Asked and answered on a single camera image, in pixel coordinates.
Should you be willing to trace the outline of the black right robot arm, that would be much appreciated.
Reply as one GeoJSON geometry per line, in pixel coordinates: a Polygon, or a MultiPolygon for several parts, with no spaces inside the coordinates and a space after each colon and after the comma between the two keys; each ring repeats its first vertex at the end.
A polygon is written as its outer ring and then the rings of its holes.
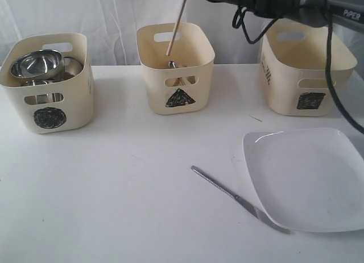
{"type": "Polygon", "coordinates": [[[334,24],[363,33],[363,0],[207,0],[267,19],[286,18],[318,28],[334,24]]]}

